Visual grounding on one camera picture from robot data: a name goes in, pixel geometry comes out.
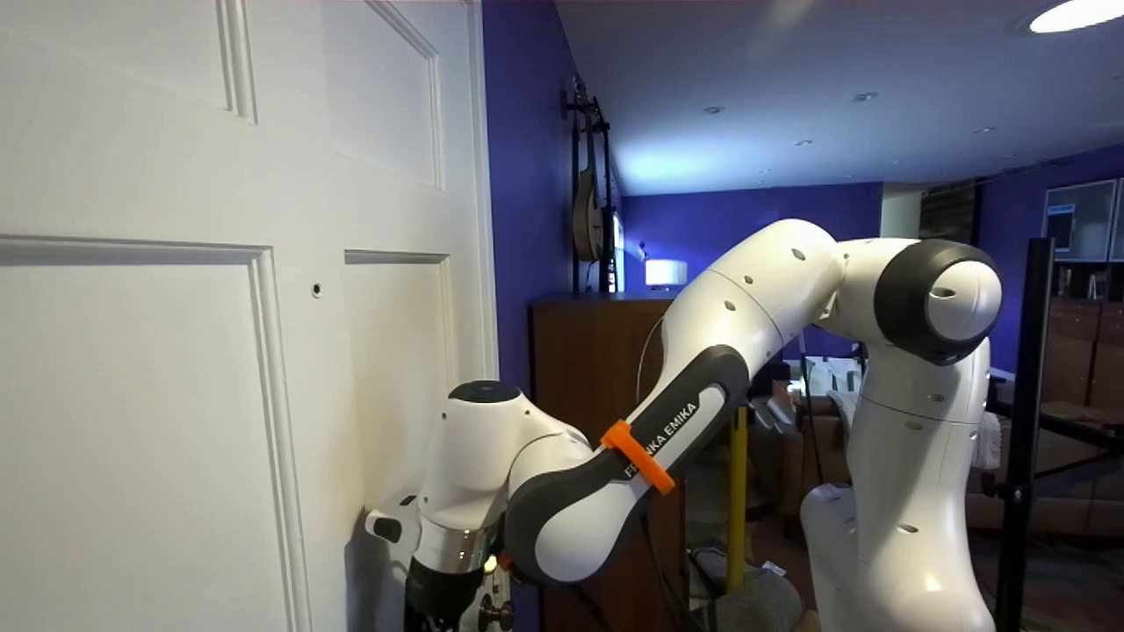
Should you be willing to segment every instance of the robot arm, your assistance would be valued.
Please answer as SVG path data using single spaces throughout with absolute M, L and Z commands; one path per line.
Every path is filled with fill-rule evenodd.
M 407 604 L 436 627 L 455 621 L 468 600 L 449 600 L 449 586 L 475 584 L 497 517 L 515 574 L 537 584 L 593 575 L 643 499 L 675 486 L 745 400 L 758 366 L 810 322 L 866 340 L 876 349 L 869 359 L 883 349 L 883 359 L 954 366 L 979 349 L 994 314 L 998 277 L 971 250 L 901 239 L 839 247 L 806 221 L 777 221 L 669 304 L 659 379 L 601 446 L 590 451 L 569 426 L 495 383 L 451 391 L 417 503 L 420 533 L 407 545 Z M 938 418 L 971 416 L 977 400 L 965 400 Z

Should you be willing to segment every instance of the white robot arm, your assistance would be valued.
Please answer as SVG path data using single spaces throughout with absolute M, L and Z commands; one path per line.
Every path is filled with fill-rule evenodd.
M 839 533 L 823 539 L 866 533 L 855 545 L 834 540 L 839 548 L 852 548 L 852 556 L 839 558 L 845 562 L 845 581 L 859 574 L 901 574 L 896 584 L 905 584 L 912 567 L 896 567 L 916 562 L 912 551 L 920 548 L 881 570 L 881 545 L 910 533 L 901 520 L 916 533 L 935 529 L 923 540 L 928 548 L 962 545 L 954 486 L 962 494 L 965 470 L 958 470 L 958 455 L 971 455 L 965 429 L 984 411 L 977 383 L 987 375 L 977 379 L 977 374 L 987 374 L 987 346 L 979 340 L 994 314 L 998 277 L 970 247 L 905 239 L 839 247 L 806 221 L 777 221 L 723 252 L 669 304 L 659 332 L 659 379 L 601 446 L 590 451 L 579 434 L 497 383 L 451 391 L 417 499 L 417 539 L 387 539 L 392 533 L 392 517 L 387 513 L 372 513 L 369 520 L 372 533 L 400 540 L 412 551 L 407 627 L 451 630 L 480 575 L 484 551 L 497 540 L 497 517 L 505 517 L 501 551 L 515 574 L 537 584 L 590 581 L 612 558 L 643 499 L 652 490 L 675 490 L 676 469 L 745 403 L 758 366 L 810 322 L 825 322 L 869 349 L 866 391 L 876 397 L 864 393 L 852 422 L 850 469 L 855 499 L 850 513 L 839 503 L 841 494 L 831 494 L 825 503 L 831 510 L 806 510 L 813 507 L 806 503 L 805 517 L 839 527 Z M 928 418 L 938 439 L 896 446 L 900 439 L 912 439 L 916 418 Z M 825 613 L 825 630 L 912 621 L 920 616 L 912 604 L 931 595 L 941 596 L 944 584 L 958 586 L 951 600 L 962 600 L 962 607 L 984 604 L 965 575 L 970 570 L 962 574 L 965 551 L 951 558 L 947 551 L 928 551 L 928 558 L 935 570 L 947 570 L 947 562 L 954 570 L 938 574 L 941 586 L 928 584 L 928 575 L 910 581 L 923 584 L 923 590 L 910 595 L 901 620 L 883 620 L 890 613 L 883 600 L 896 600 L 890 595 L 901 590 L 888 581 L 869 581 L 859 584 L 869 596 L 850 613 Z M 818 567 L 813 590 L 823 590 L 818 581 L 841 581 L 831 574 L 831 567 Z

